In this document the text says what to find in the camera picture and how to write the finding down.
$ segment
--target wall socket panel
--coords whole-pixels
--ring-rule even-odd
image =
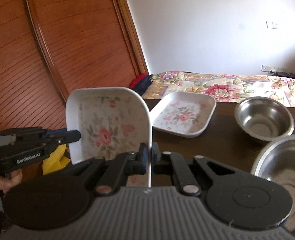
[[[266,27],[269,29],[278,29],[278,25],[275,22],[266,22]]]
[[[289,72],[289,70],[287,68],[284,67],[270,67],[270,66],[266,66],[266,65],[262,65],[262,72]]]

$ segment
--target human hand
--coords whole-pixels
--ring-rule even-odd
[[[0,190],[2,190],[4,194],[22,181],[23,174],[21,169],[12,171],[10,174],[11,179],[0,176]]]

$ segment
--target stainless steel bowl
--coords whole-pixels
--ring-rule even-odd
[[[238,125],[252,138],[266,144],[284,135],[291,135],[294,119],[281,103],[264,97],[243,100],[235,109]]]
[[[291,194],[293,206],[285,227],[295,235],[295,135],[266,145],[251,173],[282,185]]]

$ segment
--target floral bedspread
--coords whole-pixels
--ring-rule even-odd
[[[258,75],[234,76],[169,71],[152,76],[143,98],[161,99],[176,91],[208,94],[218,102],[240,102],[249,97],[269,97],[295,107],[295,79]]]

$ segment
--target white wall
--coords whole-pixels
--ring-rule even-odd
[[[295,0],[127,1],[150,73],[295,73]]]

